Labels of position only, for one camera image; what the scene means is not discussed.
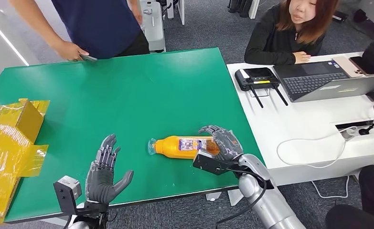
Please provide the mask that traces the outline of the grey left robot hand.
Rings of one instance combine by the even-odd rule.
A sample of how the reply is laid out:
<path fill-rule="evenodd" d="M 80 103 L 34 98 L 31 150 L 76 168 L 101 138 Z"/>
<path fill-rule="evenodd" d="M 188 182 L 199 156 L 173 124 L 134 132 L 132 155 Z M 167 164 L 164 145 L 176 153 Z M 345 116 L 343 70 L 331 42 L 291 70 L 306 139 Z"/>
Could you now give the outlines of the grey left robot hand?
<path fill-rule="evenodd" d="M 115 134 L 106 136 L 91 162 L 85 181 L 87 201 L 109 204 L 133 179 L 134 171 L 128 170 L 119 181 L 114 182 L 115 162 L 120 151 L 120 147 L 114 148 L 116 142 Z"/>

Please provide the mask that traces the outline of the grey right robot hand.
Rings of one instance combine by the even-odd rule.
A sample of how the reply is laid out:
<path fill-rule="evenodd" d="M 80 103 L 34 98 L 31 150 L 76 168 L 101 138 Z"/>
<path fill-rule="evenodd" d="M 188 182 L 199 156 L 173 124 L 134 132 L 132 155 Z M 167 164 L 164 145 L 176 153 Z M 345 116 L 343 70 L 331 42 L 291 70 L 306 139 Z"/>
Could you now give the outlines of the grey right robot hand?
<path fill-rule="evenodd" d="M 216 159 L 228 162 L 238 161 L 238 158 L 244 154 L 243 148 L 232 130 L 216 125 L 206 125 L 198 131 L 199 134 L 202 132 L 209 133 L 217 144 L 219 153 L 215 156 Z"/>

